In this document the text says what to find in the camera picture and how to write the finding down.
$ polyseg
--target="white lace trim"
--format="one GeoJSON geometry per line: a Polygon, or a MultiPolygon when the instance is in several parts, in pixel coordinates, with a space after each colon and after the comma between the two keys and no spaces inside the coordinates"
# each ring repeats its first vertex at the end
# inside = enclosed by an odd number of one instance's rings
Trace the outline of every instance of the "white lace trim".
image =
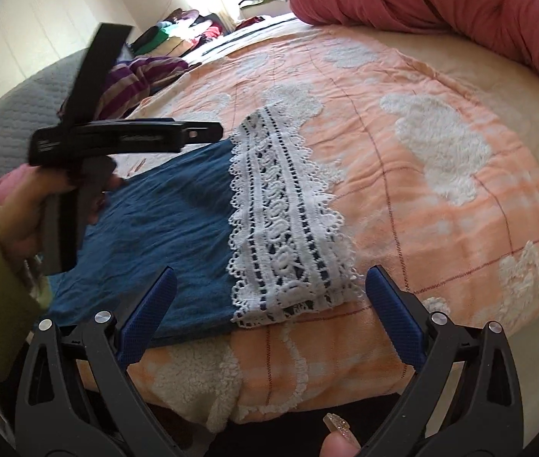
{"type": "Polygon", "coordinates": [[[281,105],[249,115],[231,136],[233,321],[245,328],[323,311],[362,295],[343,216],[329,208],[326,168],[310,159],[281,105]]]}

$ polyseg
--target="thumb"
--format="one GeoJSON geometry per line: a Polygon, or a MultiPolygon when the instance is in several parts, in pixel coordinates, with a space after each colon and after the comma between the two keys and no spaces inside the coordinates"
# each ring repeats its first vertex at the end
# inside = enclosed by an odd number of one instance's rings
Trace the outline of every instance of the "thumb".
{"type": "Polygon", "coordinates": [[[320,457],[354,457],[360,450],[344,436],[334,431],[326,437],[320,449],[320,457]]]}

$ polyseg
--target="fingernail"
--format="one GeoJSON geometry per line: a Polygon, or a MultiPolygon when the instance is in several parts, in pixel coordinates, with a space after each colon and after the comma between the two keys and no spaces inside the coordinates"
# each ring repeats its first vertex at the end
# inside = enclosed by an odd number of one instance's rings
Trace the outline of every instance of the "fingernail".
{"type": "Polygon", "coordinates": [[[337,414],[328,413],[322,419],[326,424],[329,431],[332,433],[334,431],[340,432],[340,434],[348,441],[348,443],[354,445],[357,449],[360,450],[360,443],[356,440],[353,432],[350,431],[350,425],[345,419],[340,418],[337,414]]]}

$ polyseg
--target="purple striped cloth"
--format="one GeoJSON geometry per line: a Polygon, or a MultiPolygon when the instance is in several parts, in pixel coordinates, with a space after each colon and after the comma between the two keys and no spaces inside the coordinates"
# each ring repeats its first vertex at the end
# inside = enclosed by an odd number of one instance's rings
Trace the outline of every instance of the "purple striped cloth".
{"type": "MultiPolygon", "coordinates": [[[[152,90],[172,84],[197,65],[190,66],[185,60],[171,56],[141,57],[118,62],[107,76],[94,119],[122,118],[150,96],[152,90]]],[[[65,103],[60,107],[59,117],[62,117],[65,103]]]]}

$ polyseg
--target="beige bed sheet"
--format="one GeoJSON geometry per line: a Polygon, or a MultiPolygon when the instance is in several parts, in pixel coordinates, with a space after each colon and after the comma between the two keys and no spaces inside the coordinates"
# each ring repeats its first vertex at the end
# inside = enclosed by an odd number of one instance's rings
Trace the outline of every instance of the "beige bed sheet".
{"type": "MultiPolygon", "coordinates": [[[[285,22],[253,36],[219,53],[201,56],[202,48],[188,56],[190,62],[208,62],[226,53],[262,39],[301,32],[309,26],[300,21],[285,22]]],[[[401,53],[426,62],[432,68],[460,81],[515,131],[539,163],[539,77],[526,67],[503,58],[474,43],[456,36],[418,36],[378,32],[359,28],[374,38],[398,49],[401,53]]],[[[525,441],[539,431],[539,319],[515,334],[511,347],[520,378],[525,415],[525,441]]],[[[429,432],[433,433],[453,395],[457,374],[450,377],[429,432]]]]}

